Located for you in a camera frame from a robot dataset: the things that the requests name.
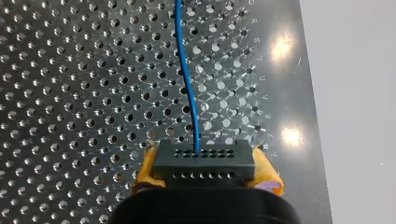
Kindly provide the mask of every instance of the metal plate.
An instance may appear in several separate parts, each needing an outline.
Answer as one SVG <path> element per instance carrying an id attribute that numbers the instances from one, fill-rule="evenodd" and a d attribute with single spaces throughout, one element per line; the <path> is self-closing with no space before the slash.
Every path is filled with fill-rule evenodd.
<path id="1" fill-rule="evenodd" d="M 106 223 L 147 138 L 191 142 L 173 7 L 0 2 L 0 222 Z M 204 144 L 260 145 L 304 223 L 331 223 L 298 1 L 182 15 Z"/>

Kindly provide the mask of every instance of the gray background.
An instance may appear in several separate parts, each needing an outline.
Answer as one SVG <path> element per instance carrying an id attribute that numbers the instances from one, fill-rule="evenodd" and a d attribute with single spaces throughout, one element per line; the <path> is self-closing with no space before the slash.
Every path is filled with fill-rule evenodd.
<path id="1" fill-rule="evenodd" d="M 301 5 L 333 223 L 396 223 L 396 1 Z"/>

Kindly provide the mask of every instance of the blue cable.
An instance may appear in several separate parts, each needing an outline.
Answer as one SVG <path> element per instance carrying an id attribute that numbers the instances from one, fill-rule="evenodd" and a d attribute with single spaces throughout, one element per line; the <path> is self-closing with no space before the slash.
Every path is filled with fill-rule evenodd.
<path id="1" fill-rule="evenodd" d="M 187 96 L 189 98 L 190 104 L 190 112 L 191 112 L 191 119 L 192 119 L 192 128 L 193 128 L 193 135 L 194 135 L 194 152 L 200 152 L 199 146 L 199 126 L 198 126 L 198 119 L 197 119 L 197 108 L 194 101 L 194 92 L 192 90 L 192 85 L 190 83 L 190 74 L 189 68 L 187 67 L 186 63 L 186 54 L 184 52 L 183 47 L 183 32 L 181 30 L 181 4 L 180 0 L 175 0 L 175 26 L 176 26 L 176 42 L 177 42 L 177 51 L 178 51 L 178 58 L 180 60 L 181 71 L 183 72 L 183 79 L 184 84 L 186 85 L 187 89 Z"/>

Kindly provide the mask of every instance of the hole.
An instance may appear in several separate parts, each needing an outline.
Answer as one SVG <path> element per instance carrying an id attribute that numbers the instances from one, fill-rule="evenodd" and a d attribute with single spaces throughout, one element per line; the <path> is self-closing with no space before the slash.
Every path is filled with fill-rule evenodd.
<path id="1" fill-rule="evenodd" d="M 91 164 L 97 166 L 100 164 L 100 159 L 98 157 L 93 157 L 91 160 Z"/>
<path id="2" fill-rule="evenodd" d="M 169 95 L 169 91 L 165 90 L 161 93 L 162 97 L 167 97 Z"/>
<path id="3" fill-rule="evenodd" d="M 156 58 L 157 60 L 162 59 L 162 58 L 163 58 L 163 53 L 160 52 L 160 51 L 156 52 L 156 53 L 155 53 L 155 58 Z"/>
<path id="4" fill-rule="evenodd" d="M 119 161 L 120 161 L 120 156 L 117 155 L 117 154 L 113 154 L 113 155 L 111 156 L 111 161 L 112 161 L 113 163 L 119 162 Z"/>
<path id="5" fill-rule="evenodd" d="M 149 99 L 149 93 L 148 92 L 143 93 L 142 98 L 144 100 L 148 100 Z"/>
<path id="6" fill-rule="evenodd" d="M 108 116 L 108 117 L 106 118 L 106 124 L 108 124 L 108 125 L 113 124 L 114 121 L 115 121 L 114 118 L 111 117 L 111 116 Z"/>
<path id="7" fill-rule="evenodd" d="M 213 13 L 213 12 L 215 12 L 215 7 L 213 5 L 207 5 L 206 6 L 206 11 L 208 13 Z"/>
<path id="8" fill-rule="evenodd" d="M 184 130 L 186 131 L 186 133 L 192 132 L 192 125 L 191 124 L 187 124 L 186 127 L 184 127 Z"/>
<path id="9" fill-rule="evenodd" d="M 134 120 L 134 115 L 133 114 L 126 114 L 125 115 L 125 120 L 128 122 L 131 122 L 132 120 Z"/>
<path id="10" fill-rule="evenodd" d="M 181 173 L 181 178 L 183 178 L 183 179 L 187 179 L 187 178 L 189 178 L 189 173 Z"/>
<path id="11" fill-rule="evenodd" d="M 151 38 L 152 38 L 153 40 L 160 40 L 160 39 L 161 39 L 161 35 L 160 35 L 160 33 L 155 32 L 155 33 L 153 33 L 153 34 L 151 35 Z"/>
<path id="12" fill-rule="evenodd" d="M 220 50 L 220 44 L 218 44 L 218 43 L 213 44 L 212 45 L 212 50 L 215 51 L 215 52 L 219 51 Z"/>
<path id="13" fill-rule="evenodd" d="M 135 35 L 135 36 L 133 37 L 133 41 L 134 41 L 136 44 L 138 44 L 138 43 L 142 42 L 142 37 L 141 37 L 140 35 Z"/>
<path id="14" fill-rule="evenodd" d="M 192 35 L 198 35 L 198 28 L 196 28 L 196 27 L 191 27 L 191 28 L 190 28 L 190 34 L 192 34 Z"/>
<path id="15" fill-rule="evenodd" d="M 231 48 L 237 49 L 238 48 L 238 43 L 236 43 L 236 42 L 231 43 Z"/>
<path id="16" fill-rule="evenodd" d="M 135 59 L 137 62 L 142 63 L 143 61 L 145 61 L 145 56 L 143 56 L 143 54 L 138 54 L 135 56 Z"/>
<path id="17" fill-rule="evenodd" d="M 104 203 L 105 201 L 106 201 L 106 198 L 105 198 L 105 196 L 103 196 L 103 195 L 99 195 L 99 196 L 96 198 L 96 202 L 99 203 L 99 204 L 102 204 L 102 203 Z"/>
<path id="18" fill-rule="evenodd" d="M 129 133 L 128 134 L 128 140 L 129 141 L 134 141 L 136 139 L 136 134 L 135 133 Z"/>
<path id="19" fill-rule="evenodd" d="M 216 178 L 216 173 L 209 173 L 209 178 L 211 178 L 211 179 L 214 179 L 214 178 Z"/>
<path id="20" fill-rule="evenodd" d="M 192 48 L 192 52 L 193 52 L 194 54 L 200 54 L 200 53 L 202 52 L 202 50 L 201 50 L 200 47 L 194 46 L 194 47 Z"/>
<path id="21" fill-rule="evenodd" d="M 129 19 L 131 24 L 137 24 L 139 22 L 139 18 L 137 16 L 133 16 Z"/>
<path id="22" fill-rule="evenodd" d="M 227 178 L 229 179 L 234 179 L 235 178 L 235 173 L 228 173 Z"/>
<path id="23" fill-rule="evenodd" d="M 218 26 L 215 23 L 209 25 L 209 31 L 215 33 L 218 30 Z"/>
<path id="24" fill-rule="evenodd" d="M 74 160 L 74 161 L 72 162 L 72 166 L 73 166 L 73 168 L 75 168 L 75 169 L 79 168 L 79 167 L 81 166 L 81 161 L 79 161 L 79 160 Z"/>
<path id="25" fill-rule="evenodd" d="M 227 2 L 225 4 L 225 9 L 227 10 L 233 10 L 233 2 Z"/>
<path id="26" fill-rule="evenodd" d="M 140 81 L 146 81 L 148 79 L 148 76 L 146 74 L 141 74 L 139 75 Z"/>
<path id="27" fill-rule="evenodd" d="M 108 97 L 103 99 L 103 105 L 111 105 L 112 100 Z"/>
<path id="28" fill-rule="evenodd" d="M 148 111 L 148 112 L 146 112 L 146 119 L 151 119 L 152 118 L 152 112 L 151 111 Z"/>
<path id="29" fill-rule="evenodd" d="M 221 63 L 215 63 L 215 69 L 218 71 L 221 70 L 222 69 Z"/>
<path id="30" fill-rule="evenodd" d="M 190 107 L 188 105 L 183 106 L 183 113 L 185 114 L 190 113 Z"/>
<path id="31" fill-rule="evenodd" d="M 125 199 L 125 195 L 123 195 L 122 193 L 117 193 L 117 195 L 116 195 L 117 202 L 121 202 L 124 199 Z"/>
<path id="32" fill-rule="evenodd" d="M 148 138 L 155 138 L 155 136 L 157 135 L 157 132 L 155 130 L 150 130 L 148 131 Z"/>
<path id="33" fill-rule="evenodd" d="M 116 136 L 116 135 L 110 135 L 110 136 L 107 138 L 107 141 L 108 141 L 108 143 L 110 143 L 110 144 L 115 144 L 115 143 L 117 142 L 117 136 Z"/>
<path id="34" fill-rule="evenodd" d="M 173 135 L 173 134 L 175 134 L 175 129 L 174 129 L 173 127 L 168 127 L 168 128 L 166 129 L 166 134 L 167 134 L 167 135 Z"/>
<path id="35" fill-rule="evenodd" d="M 129 96 L 129 95 L 123 95 L 123 96 L 122 96 L 122 101 L 123 101 L 124 103 L 129 103 L 129 102 L 131 102 L 131 96 Z"/>
<path id="36" fill-rule="evenodd" d="M 159 77 L 159 78 L 165 78 L 165 77 L 166 77 L 166 73 L 165 73 L 164 71 L 160 71 L 160 72 L 158 73 L 158 77 Z"/>
<path id="37" fill-rule="evenodd" d="M 166 109 L 163 111 L 163 114 L 164 114 L 166 117 L 171 116 L 172 110 L 171 110 L 170 108 L 166 108 Z"/>

